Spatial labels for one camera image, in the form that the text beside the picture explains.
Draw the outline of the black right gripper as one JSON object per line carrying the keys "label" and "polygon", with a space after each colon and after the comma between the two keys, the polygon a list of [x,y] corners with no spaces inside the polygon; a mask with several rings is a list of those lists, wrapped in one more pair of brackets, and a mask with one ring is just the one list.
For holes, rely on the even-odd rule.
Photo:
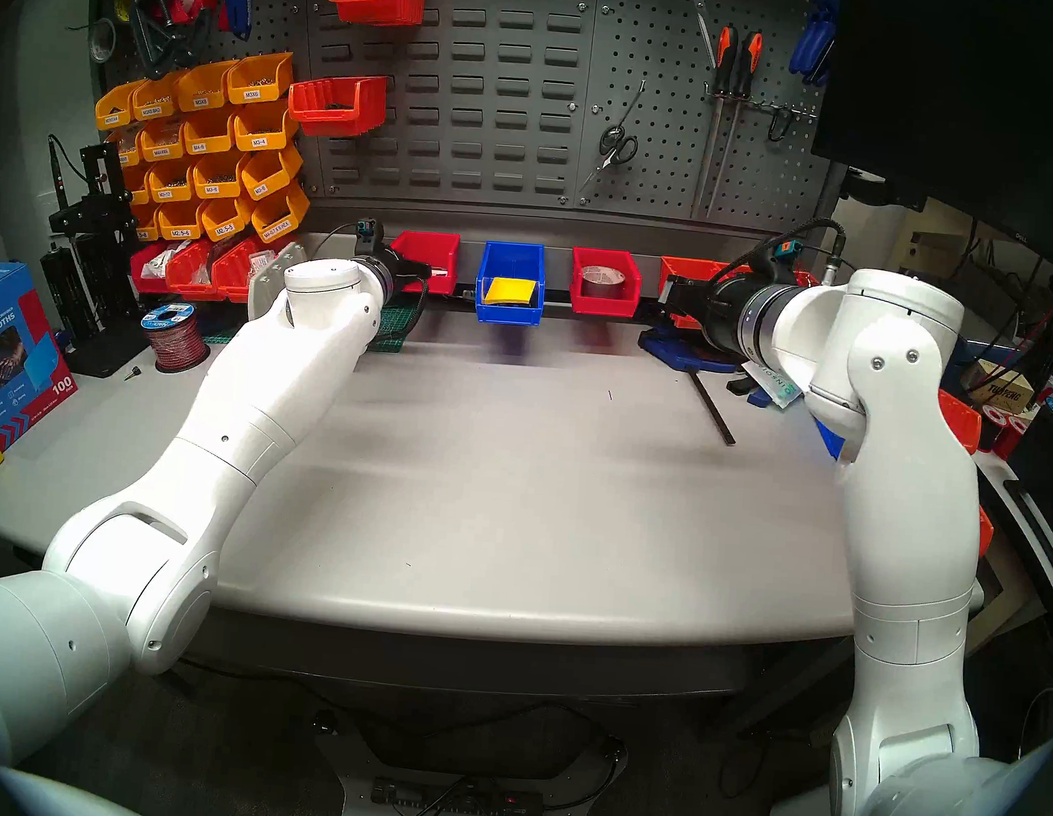
{"label": "black right gripper", "polygon": [[761,288],[759,280],[726,278],[709,281],[665,278],[665,314],[687,317],[700,326],[712,347],[746,356],[739,337],[747,304]]}

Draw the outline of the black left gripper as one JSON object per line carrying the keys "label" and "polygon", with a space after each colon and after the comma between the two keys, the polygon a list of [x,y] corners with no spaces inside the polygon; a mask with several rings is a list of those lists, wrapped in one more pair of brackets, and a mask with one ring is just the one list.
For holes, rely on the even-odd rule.
{"label": "black left gripper", "polygon": [[428,294],[429,282],[433,276],[432,266],[393,254],[385,255],[384,264],[390,276],[388,300],[404,294],[412,287],[416,287],[422,296]]}

